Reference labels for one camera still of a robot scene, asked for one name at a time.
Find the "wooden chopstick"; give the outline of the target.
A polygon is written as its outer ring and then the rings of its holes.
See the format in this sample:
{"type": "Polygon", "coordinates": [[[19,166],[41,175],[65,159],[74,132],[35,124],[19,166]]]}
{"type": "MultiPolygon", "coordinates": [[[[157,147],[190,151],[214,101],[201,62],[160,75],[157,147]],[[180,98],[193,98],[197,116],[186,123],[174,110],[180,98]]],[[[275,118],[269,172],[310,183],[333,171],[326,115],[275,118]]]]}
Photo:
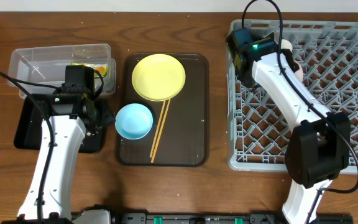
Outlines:
{"type": "Polygon", "coordinates": [[[158,146],[160,144],[163,128],[164,128],[165,121],[166,121],[167,114],[168,114],[168,110],[169,110],[169,107],[170,107],[170,102],[171,102],[171,100],[167,100],[166,104],[165,104],[165,108],[164,108],[164,112],[163,112],[163,116],[162,116],[162,122],[161,122],[161,125],[160,125],[160,129],[158,131],[157,142],[156,142],[155,149],[154,149],[154,154],[153,154],[153,156],[151,158],[151,163],[152,164],[155,161],[155,156],[156,156],[157,151],[158,151],[158,146]]]}
{"type": "Polygon", "coordinates": [[[163,101],[162,109],[160,111],[160,116],[159,116],[158,122],[157,122],[157,128],[155,130],[155,135],[154,135],[154,140],[153,140],[153,143],[152,143],[152,148],[151,148],[151,151],[150,151],[150,156],[149,156],[150,158],[152,158],[152,156],[154,154],[154,149],[155,149],[155,145],[156,145],[156,142],[157,142],[158,131],[160,129],[160,125],[161,125],[161,122],[162,122],[162,116],[163,116],[165,104],[166,104],[166,101],[163,101]]]}

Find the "light blue bowl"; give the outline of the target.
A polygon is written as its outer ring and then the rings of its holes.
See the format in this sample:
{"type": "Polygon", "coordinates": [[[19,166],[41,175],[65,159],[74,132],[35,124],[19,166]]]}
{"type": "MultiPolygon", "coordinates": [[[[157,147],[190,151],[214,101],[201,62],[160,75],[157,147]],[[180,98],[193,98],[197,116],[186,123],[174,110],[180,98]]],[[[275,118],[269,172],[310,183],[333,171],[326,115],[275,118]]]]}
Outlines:
{"type": "Polygon", "coordinates": [[[149,133],[153,122],[154,118],[148,107],[139,103],[131,103],[118,111],[115,128],[121,137],[137,140],[149,133]]]}

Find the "green snack wrapper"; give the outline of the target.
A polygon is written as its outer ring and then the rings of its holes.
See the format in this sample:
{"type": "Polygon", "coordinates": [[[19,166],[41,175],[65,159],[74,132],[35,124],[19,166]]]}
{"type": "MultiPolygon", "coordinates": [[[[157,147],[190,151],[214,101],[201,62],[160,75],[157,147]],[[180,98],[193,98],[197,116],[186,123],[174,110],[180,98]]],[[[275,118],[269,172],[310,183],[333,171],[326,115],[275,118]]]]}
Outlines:
{"type": "Polygon", "coordinates": [[[107,75],[107,72],[108,72],[108,65],[107,64],[100,64],[100,63],[71,63],[71,65],[84,65],[84,66],[93,68],[94,69],[94,76],[96,78],[99,77],[97,72],[99,72],[103,78],[107,75]]]}

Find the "small white cup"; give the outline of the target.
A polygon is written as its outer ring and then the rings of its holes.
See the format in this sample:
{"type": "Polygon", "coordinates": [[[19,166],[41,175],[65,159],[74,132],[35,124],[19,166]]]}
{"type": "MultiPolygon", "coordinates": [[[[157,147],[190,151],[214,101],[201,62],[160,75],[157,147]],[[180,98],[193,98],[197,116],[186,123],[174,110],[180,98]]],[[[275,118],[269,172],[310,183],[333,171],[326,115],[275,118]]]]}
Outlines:
{"type": "Polygon", "coordinates": [[[292,43],[289,40],[282,39],[281,41],[281,49],[288,49],[289,51],[293,51],[292,43]]]}

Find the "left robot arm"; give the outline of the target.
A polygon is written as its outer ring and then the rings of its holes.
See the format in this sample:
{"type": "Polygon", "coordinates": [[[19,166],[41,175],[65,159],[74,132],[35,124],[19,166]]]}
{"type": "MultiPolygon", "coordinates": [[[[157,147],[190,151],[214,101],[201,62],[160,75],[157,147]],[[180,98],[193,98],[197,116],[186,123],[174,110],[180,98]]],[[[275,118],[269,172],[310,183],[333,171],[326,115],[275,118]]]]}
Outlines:
{"type": "Polygon", "coordinates": [[[31,94],[43,117],[42,141],[34,176],[14,223],[112,223],[111,211],[95,205],[74,219],[71,189],[76,159],[87,133],[114,122],[104,99],[85,95],[31,94]]]}

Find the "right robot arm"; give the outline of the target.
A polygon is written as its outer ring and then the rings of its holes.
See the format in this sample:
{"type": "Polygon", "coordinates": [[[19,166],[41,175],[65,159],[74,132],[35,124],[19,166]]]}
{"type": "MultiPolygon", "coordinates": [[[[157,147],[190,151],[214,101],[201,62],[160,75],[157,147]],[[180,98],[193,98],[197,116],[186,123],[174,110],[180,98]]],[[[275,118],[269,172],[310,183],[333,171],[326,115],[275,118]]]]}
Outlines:
{"type": "Polygon", "coordinates": [[[301,68],[291,49],[284,49],[275,34],[254,40],[246,28],[226,38],[232,64],[240,81],[259,84],[284,116],[291,137],[285,165],[292,178],[282,213],[288,223],[310,223],[324,189],[349,165],[350,121],[332,113],[296,76],[301,68]]]}

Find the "pink white bowl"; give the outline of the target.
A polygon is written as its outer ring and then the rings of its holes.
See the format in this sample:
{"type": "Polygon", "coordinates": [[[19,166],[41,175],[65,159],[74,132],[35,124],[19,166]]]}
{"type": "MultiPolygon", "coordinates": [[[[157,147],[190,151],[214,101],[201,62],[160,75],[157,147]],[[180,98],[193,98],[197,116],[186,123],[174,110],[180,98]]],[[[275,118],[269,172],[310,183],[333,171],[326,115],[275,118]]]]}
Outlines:
{"type": "Polygon", "coordinates": [[[297,79],[300,82],[302,82],[303,78],[304,78],[303,68],[302,68],[302,66],[300,65],[299,62],[296,62],[296,64],[299,66],[299,69],[295,72],[295,75],[296,75],[297,79]]]}

